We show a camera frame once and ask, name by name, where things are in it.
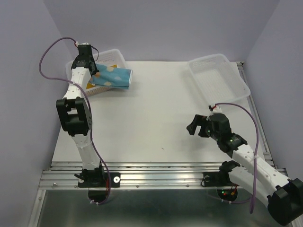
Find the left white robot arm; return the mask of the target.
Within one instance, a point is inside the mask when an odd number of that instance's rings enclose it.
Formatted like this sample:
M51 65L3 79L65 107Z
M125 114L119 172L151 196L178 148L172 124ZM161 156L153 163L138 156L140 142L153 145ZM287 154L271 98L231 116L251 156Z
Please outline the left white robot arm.
M92 115L86 101L86 87L98 70L92 46L88 43L77 46L78 56L71 65L71 81L62 99L56 101L56 109L62 129L71 136L82 160L81 173L75 174L80 188L101 187L106 176L100 158L92 145Z

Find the yellow blue hello towel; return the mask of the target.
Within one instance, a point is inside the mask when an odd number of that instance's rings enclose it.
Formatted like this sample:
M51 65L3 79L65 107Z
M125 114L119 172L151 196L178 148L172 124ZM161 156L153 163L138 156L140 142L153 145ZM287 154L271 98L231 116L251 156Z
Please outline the yellow blue hello towel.
M92 84L90 81L88 82L86 86L86 93L88 95L93 95L93 94L99 94L101 92L105 92L110 90L110 87L102 87L102 86L97 86L95 84Z

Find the light blue colourful towel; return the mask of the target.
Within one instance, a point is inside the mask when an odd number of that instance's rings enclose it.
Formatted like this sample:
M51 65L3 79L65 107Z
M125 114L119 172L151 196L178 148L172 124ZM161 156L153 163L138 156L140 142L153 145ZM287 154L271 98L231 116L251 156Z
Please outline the light blue colourful towel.
M117 68L96 64L98 73L93 75L89 83L95 86L129 89L132 82L132 73L130 69Z

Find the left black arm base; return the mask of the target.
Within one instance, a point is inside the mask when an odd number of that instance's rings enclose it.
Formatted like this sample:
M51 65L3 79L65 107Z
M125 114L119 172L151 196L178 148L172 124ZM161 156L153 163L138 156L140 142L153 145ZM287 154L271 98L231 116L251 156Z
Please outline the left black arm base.
M107 173L102 174L101 172L82 172L80 174L74 174L74 176L78 179L79 188L105 188L106 186L109 186L109 178ZM119 188L120 179L120 173L110 173L111 188Z

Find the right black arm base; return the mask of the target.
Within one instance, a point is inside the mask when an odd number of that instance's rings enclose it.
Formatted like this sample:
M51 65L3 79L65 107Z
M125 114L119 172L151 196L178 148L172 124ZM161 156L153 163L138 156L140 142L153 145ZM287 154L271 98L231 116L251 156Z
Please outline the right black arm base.
M203 187L222 187L228 186L227 177L221 172L203 172L201 185Z

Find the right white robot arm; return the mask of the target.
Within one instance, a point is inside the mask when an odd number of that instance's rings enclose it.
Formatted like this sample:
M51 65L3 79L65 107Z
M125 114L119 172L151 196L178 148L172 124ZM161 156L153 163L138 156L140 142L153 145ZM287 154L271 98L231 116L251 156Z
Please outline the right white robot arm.
M222 113L195 115L187 126L190 135L200 127L198 136L212 138L231 160L225 161L217 172L203 172L203 187L238 185L262 202L271 217L286 226L303 214L303 183L290 179L274 169L240 135L233 133L228 118Z

